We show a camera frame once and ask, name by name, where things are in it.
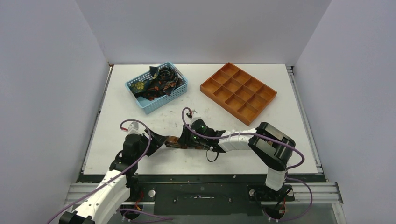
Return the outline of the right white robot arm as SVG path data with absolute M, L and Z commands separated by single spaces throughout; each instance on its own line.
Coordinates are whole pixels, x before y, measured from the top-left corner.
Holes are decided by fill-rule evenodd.
M 202 119 L 193 122 L 190 128 L 183 126 L 177 140 L 182 148 L 202 148 L 216 153 L 233 150 L 252 150 L 268 167 L 264 194 L 276 200 L 283 193 L 287 166 L 293 154 L 295 141 L 267 122 L 245 131 L 214 130 Z

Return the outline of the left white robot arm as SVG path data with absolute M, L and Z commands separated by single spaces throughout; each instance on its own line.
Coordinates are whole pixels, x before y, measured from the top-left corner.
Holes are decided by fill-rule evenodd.
M 164 137 L 146 128 L 128 131 L 123 149 L 117 153 L 104 178 L 72 212 L 61 215 L 61 224 L 105 224 L 125 201 L 139 196 L 138 162 L 158 150 Z

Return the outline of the orange floral necktie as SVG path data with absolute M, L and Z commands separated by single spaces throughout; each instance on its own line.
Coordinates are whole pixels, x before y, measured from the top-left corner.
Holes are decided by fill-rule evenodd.
M 179 149 L 196 149 L 196 150 L 208 150 L 209 146 L 200 144 L 200 143 L 179 143 L 179 137 L 176 136 L 167 136 L 164 144 L 166 147 L 170 148 L 179 148 Z

